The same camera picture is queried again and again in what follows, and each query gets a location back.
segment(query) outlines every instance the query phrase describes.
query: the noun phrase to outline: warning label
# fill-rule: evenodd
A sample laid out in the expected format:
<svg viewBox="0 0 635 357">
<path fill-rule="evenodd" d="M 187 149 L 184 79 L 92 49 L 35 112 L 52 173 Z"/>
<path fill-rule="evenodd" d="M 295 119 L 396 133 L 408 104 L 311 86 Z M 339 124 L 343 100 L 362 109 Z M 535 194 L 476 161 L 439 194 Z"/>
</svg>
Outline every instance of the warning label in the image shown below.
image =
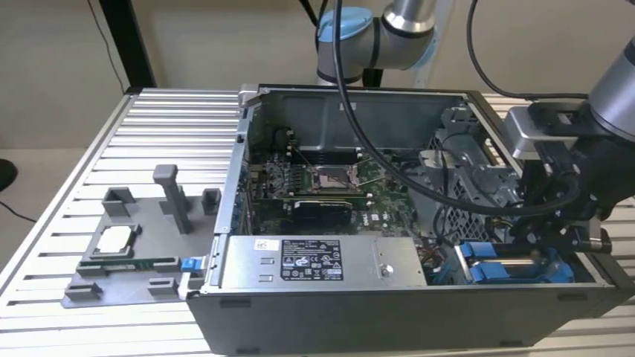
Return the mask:
<svg viewBox="0 0 635 357">
<path fill-rule="evenodd" d="M 344 280 L 339 241 L 283 240 L 280 277 L 283 280 Z"/>
</svg>

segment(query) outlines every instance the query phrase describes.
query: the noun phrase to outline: black cable on floor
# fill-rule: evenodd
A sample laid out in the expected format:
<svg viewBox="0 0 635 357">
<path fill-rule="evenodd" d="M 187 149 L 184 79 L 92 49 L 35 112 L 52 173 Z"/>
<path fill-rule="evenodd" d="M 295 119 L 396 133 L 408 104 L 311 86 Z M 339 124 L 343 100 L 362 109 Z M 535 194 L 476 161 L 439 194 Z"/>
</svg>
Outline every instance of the black cable on floor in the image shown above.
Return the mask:
<svg viewBox="0 0 635 357">
<path fill-rule="evenodd" d="M 118 77 L 118 81 L 119 81 L 119 88 L 122 89 L 122 94 L 124 94 L 126 89 L 123 88 L 123 81 L 119 76 L 118 69 L 115 67 L 115 61 L 112 60 L 111 45 L 108 44 L 107 35 L 103 34 L 102 26 L 99 25 L 98 15 L 95 14 L 95 9 L 92 7 L 91 0 L 87 0 L 87 3 L 88 3 L 88 7 L 91 8 L 92 19 L 95 20 L 95 24 L 98 25 L 99 34 L 102 35 L 102 38 L 103 38 L 103 43 L 107 45 L 108 60 L 111 61 L 112 72 L 115 72 L 115 76 Z"/>
<path fill-rule="evenodd" d="M 16 217 L 20 217 L 22 219 L 24 219 L 26 221 L 30 221 L 30 222 L 32 222 L 32 223 L 36 222 L 36 220 L 35 220 L 34 218 L 30 218 L 30 217 L 27 217 L 27 216 L 23 216 L 20 213 L 18 213 L 18 212 L 14 210 L 14 208 L 11 208 L 11 206 L 10 206 L 7 203 L 4 203 L 3 201 L 0 201 L 0 206 L 3 206 L 3 207 L 11 212 L 11 214 L 14 214 Z"/>
</svg>

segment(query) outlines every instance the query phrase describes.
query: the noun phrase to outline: green circuit board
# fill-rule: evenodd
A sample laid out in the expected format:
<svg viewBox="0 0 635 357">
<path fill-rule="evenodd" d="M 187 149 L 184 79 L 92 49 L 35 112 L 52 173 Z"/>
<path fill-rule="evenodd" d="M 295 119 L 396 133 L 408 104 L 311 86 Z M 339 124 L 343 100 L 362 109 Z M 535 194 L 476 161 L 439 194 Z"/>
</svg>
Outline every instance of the green circuit board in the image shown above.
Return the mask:
<svg viewBox="0 0 635 357">
<path fill-rule="evenodd" d="M 271 158 L 252 169 L 254 234 L 420 236 L 408 191 L 372 159 L 308 165 Z M 299 227 L 292 214 L 298 202 L 348 202 L 351 221 L 336 227 Z"/>
</svg>

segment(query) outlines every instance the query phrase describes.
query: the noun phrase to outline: aluminum extrusion table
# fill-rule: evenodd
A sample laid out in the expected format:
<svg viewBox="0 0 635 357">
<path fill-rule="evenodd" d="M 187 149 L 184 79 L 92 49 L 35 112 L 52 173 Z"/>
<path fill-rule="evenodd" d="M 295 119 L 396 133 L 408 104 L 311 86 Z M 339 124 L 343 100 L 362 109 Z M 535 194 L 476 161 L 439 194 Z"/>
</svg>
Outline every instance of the aluminum extrusion table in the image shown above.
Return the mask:
<svg viewBox="0 0 635 357">
<path fill-rule="evenodd" d="M 60 299 L 98 227 L 110 186 L 130 186 L 136 197 L 163 196 L 152 180 L 155 165 L 178 164 L 187 194 L 223 189 L 238 95 L 146 89 L 124 96 L 0 274 L 0 356 L 212 356 L 186 303 L 63 309 Z M 527 104 L 495 95 L 486 99 L 503 117 L 511 106 Z M 614 256 L 635 278 L 634 199 L 621 203 L 603 226 Z M 531 348 L 372 356 L 387 355 L 635 356 L 635 299 L 603 318 L 570 322 Z"/>
</svg>

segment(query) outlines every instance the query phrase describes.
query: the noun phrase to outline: black cable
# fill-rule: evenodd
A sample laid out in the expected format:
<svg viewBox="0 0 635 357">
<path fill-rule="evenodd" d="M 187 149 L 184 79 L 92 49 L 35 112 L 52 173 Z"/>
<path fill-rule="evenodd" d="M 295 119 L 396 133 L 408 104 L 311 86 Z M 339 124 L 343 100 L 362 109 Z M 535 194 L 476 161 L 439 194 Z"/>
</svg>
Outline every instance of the black cable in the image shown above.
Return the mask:
<svg viewBox="0 0 635 357">
<path fill-rule="evenodd" d="M 26 221 L 30 221 L 32 223 L 38 222 L 34 218 L 23 216 L 20 213 L 18 213 L 14 210 L 14 208 L 11 208 L 10 205 L 7 203 L 4 203 L 3 201 L 0 201 L 0 206 L 3 206 L 11 212 L 11 214 L 14 214 L 16 217 L 20 217 L 22 219 L 24 219 Z"/>
<path fill-rule="evenodd" d="M 314 12 L 314 8 L 311 7 L 311 3 L 308 0 L 300 0 L 302 7 L 304 8 L 304 12 L 307 13 L 308 19 L 314 26 L 318 26 L 318 18 L 316 13 Z"/>
<path fill-rule="evenodd" d="M 512 93 L 511 91 L 506 91 L 500 87 L 498 87 L 494 82 L 487 77 L 486 72 L 480 66 L 480 63 L 476 59 L 475 54 L 475 43 L 472 40 L 472 27 L 475 22 L 475 11 L 476 11 L 476 4 L 478 0 L 472 0 L 470 11 L 467 12 L 467 31 L 466 31 L 466 38 L 467 38 L 467 53 L 470 54 L 470 60 L 472 65 L 475 66 L 475 70 L 483 82 L 486 82 L 487 86 L 492 88 L 492 90 L 499 93 L 500 95 L 511 98 L 520 98 L 524 100 L 538 100 L 538 99 L 554 99 L 554 98 L 574 98 L 574 99 L 587 99 L 589 94 L 583 93 L 548 93 L 548 94 L 536 94 L 536 93 Z"/>
<path fill-rule="evenodd" d="M 402 184 L 404 184 L 411 190 L 420 193 L 434 201 L 438 201 L 443 205 L 448 205 L 460 210 L 466 210 L 472 213 L 484 214 L 487 216 L 542 216 L 552 213 L 566 205 L 569 205 L 578 198 L 579 195 L 579 183 L 574 175 L 566 175 L 562 179 L 563 183 L 569 186 L 567 193 L 558 199 L 543 203 L 536 206 L 524 206 L 522 208 L 498 208 L 490 206 L 476 205 L 471 202 L 462 201 L 446 197 L 443 194 L 431 190 L 426 186 L 416 183 L 410 177 L 407 177 L 399 169 L 384 159 L 383 155 L 370 142 L 366 133 L 359 125 L 355 111 L 351 106 L 351 99 L 348 98 L 347 87 L 344 85 L 344 73 L 342 66 L 342 48 L 340 48 L 340 34 L 342 34 L 342 7 L 343 0 L 335 0 L 335 17 L 334 17 L 334 62 L 335 62 L 335 79 L 338 83 L 339 96 L 343 102 L 344 112 L 347 114 L 348 124 L 354 130 L 355 136 L 362 143 L 362 146 L 368 151 L 370 156 L 378 162 L 379 166 L 386 172 L 396 178 Z"/>
<path fill-rule="evenodd" d="M 322 23 L 322 18 L 324 16 L 324 12 L 327 11 L 328 0 L 322 0 L 322 5 L 319 6 L 319 13 L 318 13 L 318 25 L 316 25 L 316 51 L 318 51 L 318 43 L 319 43 L 319 24 Z"/>
<path fill-rule="evenodd" d="M 99 25 L 98 15 L 95 14 L 95 9 L 92 8 L 91 0 L 87 0 L 87 3 L 88 3 L 88 7 L 91 8 L 92 19 L 95 20 L 95 24 L 98 25 L 99 34 L 102 35 L 102 38 L 103 38 L 103 43 L 107 45 L 108 60 L 111 61 L 112 72 L 115 72 L 115 76 L 118 77 L 118 81 L 119 81 L 119 88 L 122 89 L 122 94 L 124 94 L 126 89 L 123 88 L 123 81 L 119 76 L 118 69 L 115 67 L 115 61 L 112 60 L 111 45 L 108 44 L 107 35 L 103 34 L 102 26 Z"/>
</svg>

